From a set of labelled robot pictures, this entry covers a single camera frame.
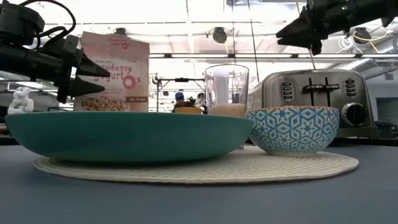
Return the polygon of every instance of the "cereal box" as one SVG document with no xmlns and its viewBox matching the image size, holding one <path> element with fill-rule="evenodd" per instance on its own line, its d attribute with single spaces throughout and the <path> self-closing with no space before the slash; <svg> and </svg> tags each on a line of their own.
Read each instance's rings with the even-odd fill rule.
<svg viewBox="0 0 398 224">
<path fill-rule="evenodd" d="M 123 35 L 84 32 L 81 47 L 90 60 L 111 76 L 79 76 L 105 87 L 105 91 L 76 97 L 75 111 L 148 111 L 148 43 Z"/>
</svg>

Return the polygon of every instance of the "white figurine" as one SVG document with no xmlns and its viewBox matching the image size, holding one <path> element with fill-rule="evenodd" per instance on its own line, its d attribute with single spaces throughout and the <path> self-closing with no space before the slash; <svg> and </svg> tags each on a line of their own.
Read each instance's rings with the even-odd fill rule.
<svg viewBox="0 0 398 224">
<path fill-rule="evenodd" d="M 14 92 L 14 99 L 12 100 L 10 106 L 8 107 L 8 114 L 19 114 L 32 112 L 34 107 L 34 102 L 29 99 L 30 88 L 29 87 L 18 87 L 17 91 Z"/>
</svg>

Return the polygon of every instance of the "round placemat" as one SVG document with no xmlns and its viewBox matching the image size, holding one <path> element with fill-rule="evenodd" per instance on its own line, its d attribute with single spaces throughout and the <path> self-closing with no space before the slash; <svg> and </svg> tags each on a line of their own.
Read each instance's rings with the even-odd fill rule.
<svg viewBox="0 0 398 224">
<path fill-rule="evenodd" d="M 204 161 L 158 166 L 84 164 L 36 159 L 34 167 L 51 174 L 89 180 L 179 184 L 251 183 L 317 179 L 352 170 L 357 159 L 319 152 L 313 157 L 267 156 L 254 146 Z"/>
</svg>

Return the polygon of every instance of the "toaster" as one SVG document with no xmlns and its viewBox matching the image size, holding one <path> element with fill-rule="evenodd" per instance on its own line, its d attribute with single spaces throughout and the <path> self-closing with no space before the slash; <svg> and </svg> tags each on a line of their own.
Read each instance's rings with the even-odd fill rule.
<svg viewBox="0 0 398 224">
<path fill-rule="evenodd" d="M 365 79 L 349 70 L 299 70 L 267 76 L 248 94 L 247 110 L 331 106 L 340 110 L 336 138 L 378 138 Z"/>
</svg>

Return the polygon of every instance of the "clear drinking glass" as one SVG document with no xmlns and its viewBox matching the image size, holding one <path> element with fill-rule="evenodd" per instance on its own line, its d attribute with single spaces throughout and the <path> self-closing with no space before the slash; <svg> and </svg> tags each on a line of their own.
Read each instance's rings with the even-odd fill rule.
<svg viewBox="0 0 398 224">
<path fill-rule="evenodd" d="M 205 70 L 208 114 L 243 117 L 248 102 L 249 69 L 215 65 Z"/>
</svg>

